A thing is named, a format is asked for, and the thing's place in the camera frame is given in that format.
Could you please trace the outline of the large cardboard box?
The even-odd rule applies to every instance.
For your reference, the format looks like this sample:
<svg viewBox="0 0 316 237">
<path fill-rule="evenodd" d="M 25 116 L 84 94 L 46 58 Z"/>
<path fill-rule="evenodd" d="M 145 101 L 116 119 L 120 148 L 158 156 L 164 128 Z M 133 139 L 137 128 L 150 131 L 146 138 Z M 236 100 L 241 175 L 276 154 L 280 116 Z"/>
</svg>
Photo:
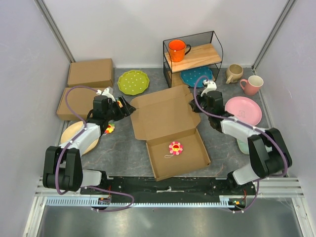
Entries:
<svg viewBox="0 0 316 237">
<path fill-rule="evenodd" d="M 200 116 L 189 104 L 192 99 L 189 88 L 182 85 L 131 100 L 136 108 L 130 116 L 134 135 L 146 142 L 156 181 L 190 173 L 211 163 L 197 129 Z M 183 152 L 165 158 L 173 141 L 183 145 Z"/>
</svg>

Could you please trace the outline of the pink flower toy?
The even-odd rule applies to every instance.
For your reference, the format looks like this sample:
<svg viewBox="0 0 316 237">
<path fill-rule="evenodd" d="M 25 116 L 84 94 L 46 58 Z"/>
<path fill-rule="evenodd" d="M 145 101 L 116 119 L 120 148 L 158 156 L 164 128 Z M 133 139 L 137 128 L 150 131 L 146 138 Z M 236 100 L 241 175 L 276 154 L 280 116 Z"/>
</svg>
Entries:
<svg viewBox="0 0 316 237">
<path fill-rule="evenodd" d="M 169 144 L 169 154 L 165 155 L 165 158 L 171 158 L 173 156 L 178 156 L 183 152 L 183 145 L 180 142 L 173 141 Z"/>
</svg>

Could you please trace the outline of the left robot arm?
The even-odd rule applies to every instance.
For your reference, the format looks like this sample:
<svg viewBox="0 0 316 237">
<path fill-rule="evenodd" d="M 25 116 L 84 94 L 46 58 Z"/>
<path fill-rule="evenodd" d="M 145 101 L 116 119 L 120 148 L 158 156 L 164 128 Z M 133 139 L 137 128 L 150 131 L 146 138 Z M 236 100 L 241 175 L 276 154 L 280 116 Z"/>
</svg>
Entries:
<svg viewBox="0 0 316 237">
<path fill-rule="evenodd" d="M 93 108 L 80 130 L 60 146 L 50 146 L 45 152 L 42 176 L 43 186 L 61 191 L 77 191 L 83 182 L 81 156 L 108 128 L 110 121 L 130 116 L 136 108 L 124 97 L 117 100 L 105 95 L 94 97 Z"/>
</svg>

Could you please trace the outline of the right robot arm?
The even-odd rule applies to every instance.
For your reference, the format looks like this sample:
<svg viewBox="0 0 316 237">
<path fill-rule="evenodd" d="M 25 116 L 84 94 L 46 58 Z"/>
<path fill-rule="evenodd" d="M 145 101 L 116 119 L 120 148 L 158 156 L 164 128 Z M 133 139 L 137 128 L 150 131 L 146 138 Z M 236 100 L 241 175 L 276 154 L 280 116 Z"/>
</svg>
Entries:
<svg viewBox="0 0 316 237">
<path fill-rule="evenodd" d="M 237 119 L 225 111 L 222 93 L 216 90 L 194 91 L 190 105 L 193 112 L 208 116 L 213 129 L 248 145 L 250 163 L 227 175 L 226 188 L 229 193 L 238 194 L 249 182 L 287 174 L 292 159 L 278 129 L 258 128 Z"/>
</svg>

